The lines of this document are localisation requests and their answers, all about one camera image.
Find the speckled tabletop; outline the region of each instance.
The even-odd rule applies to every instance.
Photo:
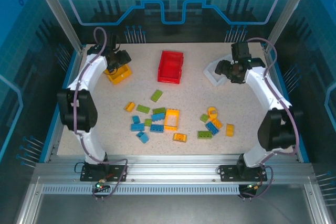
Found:
[[[259,43],[250,43],[250,53],[260,57],[264,54]],[[257,142],[257,131],[266,114],[247,84],[232,84],[214,87],[203,74],[212,61],[231,53],[230,43],[183,43],[183,44],[123,44],[132,58],[129,66],[133,74],[117,85],[102,74],[92,94],[98,110],[97,129],[100,142],[110,155],[196,155],[240,154]],[[181,84],[157,82],[158,66],[162,50],[184,52]],[[150,100],[156,89],[163,91],[158,102]],[[176,132],[145,132],[149,141],[143,144],[137,132],[130,131],[132,116],[138,115],[141,122],[149,114],[124,110],[128,102],[141,104],[151,109],[166,107],[180,110],[178,133],[187,135],[187,142],[173,141]],[[200,120],[210,106],[218,110],[218,119],[223,123],[220,132],[212,139],[197,139],[197,131],[207,130]],[[225,136],[226,123],[234,124],[235,135]],[[72,132],[64,128],[58,155],[82,155],[83,150]]]

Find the red container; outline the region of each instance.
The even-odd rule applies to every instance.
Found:
[[[180,84],[182,65],[182,52],[162,51],[160,65],[157,71],[158,81]]]

